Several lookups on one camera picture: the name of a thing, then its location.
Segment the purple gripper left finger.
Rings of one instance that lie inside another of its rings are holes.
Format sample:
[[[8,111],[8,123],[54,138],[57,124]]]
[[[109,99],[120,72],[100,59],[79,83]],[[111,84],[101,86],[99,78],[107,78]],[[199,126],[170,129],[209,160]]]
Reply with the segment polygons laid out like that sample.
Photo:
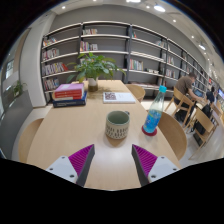
[[[91,144],[70,156],[60,156],[47,171],[83,187],[94,155],[95,146]]]

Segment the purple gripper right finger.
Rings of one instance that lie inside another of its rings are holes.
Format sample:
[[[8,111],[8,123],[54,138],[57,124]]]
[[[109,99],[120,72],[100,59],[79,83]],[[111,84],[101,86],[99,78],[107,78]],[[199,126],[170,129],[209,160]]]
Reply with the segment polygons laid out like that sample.
[[[167,157],[156,156],[140,146],[132,145],[131,154],[142,186],[179,171]]]

